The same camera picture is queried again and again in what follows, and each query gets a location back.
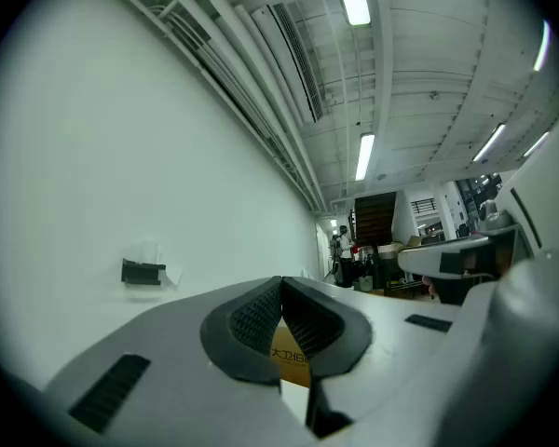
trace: person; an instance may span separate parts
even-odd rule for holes
[[[345,225],[339,227],[339,246],[342,253],[339,258],[342,267],[342,287],[352,288],[352,252],[351,248],[354,246],[348,237],[348,228]]]

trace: vent grille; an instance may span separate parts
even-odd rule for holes
[[[323,110],[320,105],[319,89],[317,88],[317,83],[312,68],[310,67],[310,62],[308,61],[307,52],[298,36],[296,25],[294,25],[288,13],[288,8],[284,4],[276,4],[273,6],[273,10],[278,21],[281,23],[284,36],[290,45],[294,60],[300,69],[303,86],[308,96],[308,106],[313,115],[313,119],[317,122],[323,116]]]

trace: white column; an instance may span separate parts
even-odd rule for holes
[[[433,196],[435,197],[437,211],[439,212],[439,217],[441,218],[441,225],[443,226],[445,240],[455,240],[457,238],[456,228],[454,226],[454,220],[451,217],[451,212],[449,211],[449,204],[445,198],[443,186],[440,183],[434,183],[431,188]]]

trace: white ceiling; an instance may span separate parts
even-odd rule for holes
[[[523,0],[368,0],[371,24],[361,27],[347,23],[341,0],[326,0],[329,14],[323,0],[228,1],[248,11],[288,4],[319,63],[324,116],[300,132],[328,203],[517,168],[559,116],[559,42],[553,36],[543,69],[533,71],[542,19]],[[507,127],[497,144],[472,164],[499,122]],[[366,180],[355,182],[369,131],[373,157]]]

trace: black rectangular strip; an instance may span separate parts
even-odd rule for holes
[[[96,432],[103,432],[151,361],[125,354],[107,370],[68,412]]]
[[[410,315],[406,318],[409,323],[436,330],[438,332],[448,332],[453,324],[452,321],[445,321],[444,319],[424,317],[422,315]]]
[[[522,214],[525,216],[528,225],[530,225],[530,230],[532,230],[532,235],[534,236],[534,239],[537,241],[537,245],[541,249],[542,244],[540,243],[539,232],[537,232],[537,228],[534,225],[534,222],[532,222],[532,217],[530,217],[528,210],[526,210],[525,208],[524,202],[522,202],[522,199],[520,198],[520,196],[518,196],[518,193],[516,192],[515,188],[511,190],[511,195],[513,196],[518,206],[520,207],[520,210],[522,211]]]

